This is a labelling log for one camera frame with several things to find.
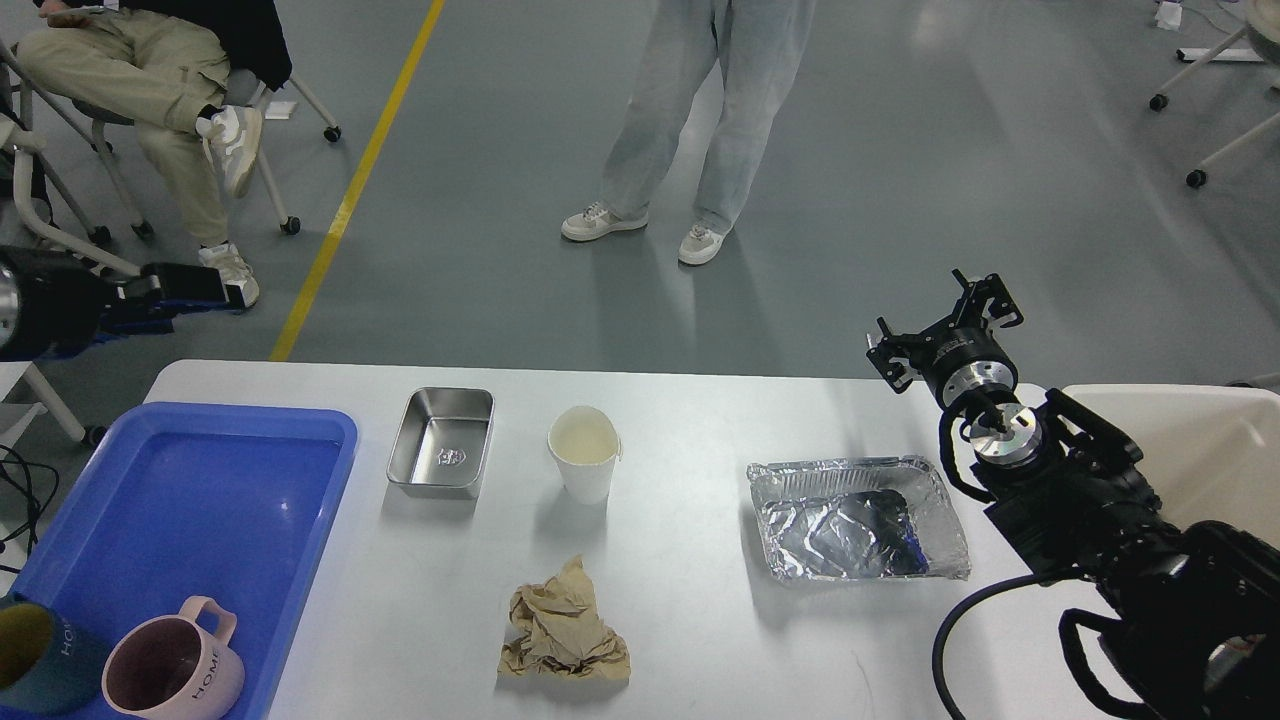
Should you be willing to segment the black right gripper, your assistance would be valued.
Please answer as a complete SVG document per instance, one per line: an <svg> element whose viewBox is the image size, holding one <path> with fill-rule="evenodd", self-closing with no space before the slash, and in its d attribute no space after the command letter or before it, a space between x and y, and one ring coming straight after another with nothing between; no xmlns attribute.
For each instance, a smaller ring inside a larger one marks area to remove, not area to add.
<svg viewBox="0 0 1280 720"><path fill-rule="evenodd" d="M995 331L1025 320L1000 274L970 279L952 269L951 275L963 292L948 315L948 327L897 333L878 316L879 338L867 336L867 359L896 395L923 380L941 409L952 407L973 389L1015 391L1018 369Z"/></svg>

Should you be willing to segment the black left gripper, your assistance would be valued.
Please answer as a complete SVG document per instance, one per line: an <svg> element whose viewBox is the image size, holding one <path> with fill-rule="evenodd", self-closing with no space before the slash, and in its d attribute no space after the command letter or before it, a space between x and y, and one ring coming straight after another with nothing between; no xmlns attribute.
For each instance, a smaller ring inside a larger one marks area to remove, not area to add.
<svg viewBox="0 0 1280 720"><path fill-rule="evenodd" d="M241 291L219 270L154 263L137 277L109 281L54 251L1 251L1 360L74 357L106 336L170 334L174 319L198 313L242 313Z"/></svg>

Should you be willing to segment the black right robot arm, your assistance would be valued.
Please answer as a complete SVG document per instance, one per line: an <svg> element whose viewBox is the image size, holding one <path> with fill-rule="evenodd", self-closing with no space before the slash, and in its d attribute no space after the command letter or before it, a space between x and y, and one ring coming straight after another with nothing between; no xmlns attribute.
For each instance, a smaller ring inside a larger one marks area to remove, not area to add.
<svg viewBox="0 0 1280 720"><path fill-rule="evenodd" d="M1110 618L1065 610L1059 639L1088 701L1117 719L1275 719L1279 711L1279 559L1224 521L1179 529L1139 471L1143 452L1061 389L1024 404L1018 369L995 337L1023 322L997 274L969 279L952 310L923 331L883 318L867 356L896 393L923 380L937 402L947 483L986 516L1028 574L968 596L945 618L931 671L946 712L961 710L945 646L970 609L1007 591L1091 582Z"/></svg>

